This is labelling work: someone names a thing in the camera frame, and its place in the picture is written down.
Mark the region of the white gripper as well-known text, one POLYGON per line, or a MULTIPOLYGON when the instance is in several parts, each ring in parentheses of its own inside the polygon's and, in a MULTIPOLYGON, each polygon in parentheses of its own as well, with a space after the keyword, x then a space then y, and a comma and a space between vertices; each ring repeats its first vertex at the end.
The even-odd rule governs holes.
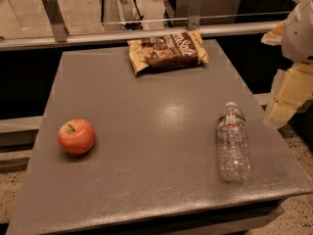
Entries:
POLYGON ((288 70, 275 74, 272 99, 265 111, 264 125, 279 129, 313 94, 313 66, 307 65, 313 63, 313 0, 301 0, 286 21, 265 33, 261 42, 282 44, 283 56, 294 62, 288 70))

